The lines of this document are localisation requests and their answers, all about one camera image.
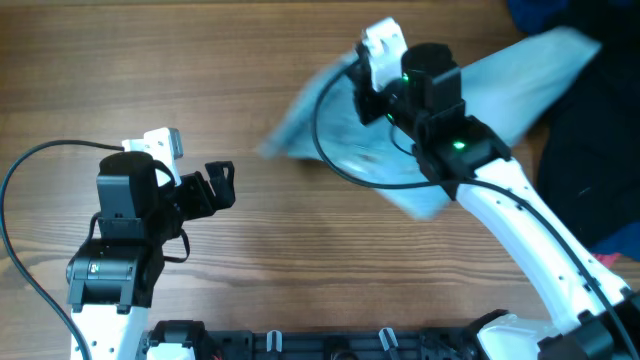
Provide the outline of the light blue denim shorts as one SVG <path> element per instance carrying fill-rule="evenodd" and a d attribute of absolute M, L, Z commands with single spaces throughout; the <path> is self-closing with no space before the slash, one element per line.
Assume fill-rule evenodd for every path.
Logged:
<path fill-rule="evenodd" d="M 600 42 L 576 29 L 559 27 L 465 66 L 461 80 L 466 112 L 489 125 L 507 145 L 514 146 L 602 48 Z M 355 59 L 354 52 L 344 55 L 306 85 L 282 122 L 258 147 L 263 158 L 319 157 L 310 130 L 314 105 L 328 81 Z M 393 132 L 383 119 L 362 125 L 353 91 L 353 83 L 342 77 L 326 95 L 318 117 L 323 151 L 353 176 L 389 184 L 381 195 L 412 218 L 434 217 L 448 204 L 448 196 L 438 187 L 402 189 L 404 183 L 424 180 L 415 160 L 406 153 L 411 140 Z"/>

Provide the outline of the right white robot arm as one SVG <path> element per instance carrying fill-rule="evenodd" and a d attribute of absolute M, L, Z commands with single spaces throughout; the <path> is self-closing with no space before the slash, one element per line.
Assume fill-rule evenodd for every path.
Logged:
<path fill-rule="evenodd" d="M 449 48 L 370 40 L 350 68 L 360 120 L 386 117 L 412 141 L 425 184 L 479 219 L 521 268 L 550 322 L 508 312 L 478 320 L 483 359 L 635 359 L 639 296 L 596 261 L 543 202 L 509 147 L 466 111 Z"/>

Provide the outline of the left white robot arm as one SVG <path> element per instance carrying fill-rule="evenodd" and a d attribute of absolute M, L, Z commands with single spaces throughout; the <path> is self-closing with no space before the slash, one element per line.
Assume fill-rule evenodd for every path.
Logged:
<path fill-rule="evenodd" d="M 94 359 L 134 359 L 147 324 L 154 287 L 173 257 L 163 252 L 183 225 L 228 209 L 236 200 L 230 161 L 206 164 L 204 173 L 170 176 L 150 154 L 120 152 L 99 164 L 100 210 L 90 236 L 70 260 L 66 277 L 72 321 Z"/>

